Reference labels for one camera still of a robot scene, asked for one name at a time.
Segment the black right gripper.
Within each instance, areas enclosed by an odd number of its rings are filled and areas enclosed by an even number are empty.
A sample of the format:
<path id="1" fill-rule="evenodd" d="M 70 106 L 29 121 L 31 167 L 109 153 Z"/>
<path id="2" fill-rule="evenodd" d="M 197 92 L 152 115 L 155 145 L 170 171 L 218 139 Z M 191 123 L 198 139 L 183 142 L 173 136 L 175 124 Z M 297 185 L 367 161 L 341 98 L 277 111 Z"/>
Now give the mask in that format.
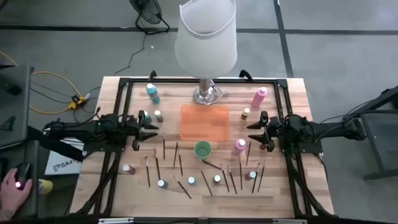
<path id="1" fill-rule="evenodd" d="M 278 130 L 280 128 L 280 122 L 278 117 L 269 117 L 267 111 L 261 111 L 261 120 L 247 126 L 248 129 L 261 129 L 264 128 L 262 134 L 250 134 L 248 138 L 258 141 L 265 146 L 267 152 L 272 152 L 275 148 L 275 143 L 272 138 L 279 136 Z"/>

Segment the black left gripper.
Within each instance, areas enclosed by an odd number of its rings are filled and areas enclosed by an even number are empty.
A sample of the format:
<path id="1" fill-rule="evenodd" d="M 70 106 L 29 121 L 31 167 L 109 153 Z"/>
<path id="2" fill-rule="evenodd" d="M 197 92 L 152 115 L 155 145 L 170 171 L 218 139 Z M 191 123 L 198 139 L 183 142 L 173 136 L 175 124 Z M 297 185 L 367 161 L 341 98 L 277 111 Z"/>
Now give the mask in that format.
<path id="1" fill-rule="evenodd" d="M 157 133 L 144 133 L 142 131 L 142 125 L 144 129 L 151 129 L 151 130 L 159 129 L 157 126 L 154 126 L 152 124 L 147 124 L 147 123 L 143 124 L 144 120 L 145 120 L 144 110 L 140 110 L 137 116 L 129 115 L 128 120 L 126 121 L 127 135 L 135 137 L 132 143 L 132 148 L 134 151 L 139 150 L 140 142 L 158 135 Z"/>

